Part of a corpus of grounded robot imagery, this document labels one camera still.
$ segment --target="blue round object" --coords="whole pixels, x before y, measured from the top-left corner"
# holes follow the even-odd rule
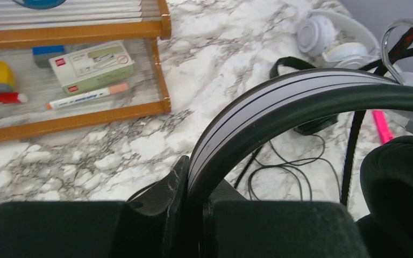
[[[54,8],[66,0],[13,0],[15,3],[31,9],[50,9]]]

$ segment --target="black headphone headband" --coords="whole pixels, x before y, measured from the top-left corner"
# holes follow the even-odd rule
[[[413,111],[413,86],[333,68],[299,71],[253,88],[229,104],[197,142],[188,204],[202,203],[236,164],[273,137],[317,118],[366,109]]]

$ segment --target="wooden frame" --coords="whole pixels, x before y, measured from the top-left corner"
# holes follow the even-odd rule
[[[171,35],[171,24],[165,0],[158,0],[158,5],[161,12],[161,21],[82,26],[82,32],[80,34],[78,28],[75,27],[0,31],[0,49],[147,38],[145,44],[148,56],[152,61],[152,67],[158,82],[161,98],[160,101],[153,103],[0,128],[0,142],[37,137],[49,133],[105,124],[113,121],[169,113],[171,111],[170,97],[162,73],[156,37],[162,39],[169,38]]]

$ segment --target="black headphones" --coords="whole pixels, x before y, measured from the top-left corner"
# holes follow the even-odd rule
[[[412,55],[413,49],[403,53]],[[413,112],[413,84],[340,68],[301,70],[260,84],[228,105],[200,137],[190,158],[187,204],[203,203],[234,166],[275,136],[368,109]],[[374,221],[413,257],[413,136],[370,152],[360,179]]]

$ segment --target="silver wire loop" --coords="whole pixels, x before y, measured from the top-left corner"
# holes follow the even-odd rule
[[[393,24],[391,24],[384,36],[382,37],[382,41],[381,41],[381,58],[382,58],[382,63],[384,64],[384,66],[386,66],[386,68],[389,70],[389,73],[393,76],[393,78],[395,78],[395,80],[401,84],[404,85],[404,79],[403,77],[401,77],[401,75],[398,73],[398,71],[393,67],[392,63],[390,62],[389,59],[389,53],[388,53],[388,49],[387,49],[387,40],[389,38],[389,35],[391,33],[391,31],[398,27],[398,26],[409,26],[413,28],[413,19],[401,19],[401,20],[397,20],[396,22],[394,22]]]

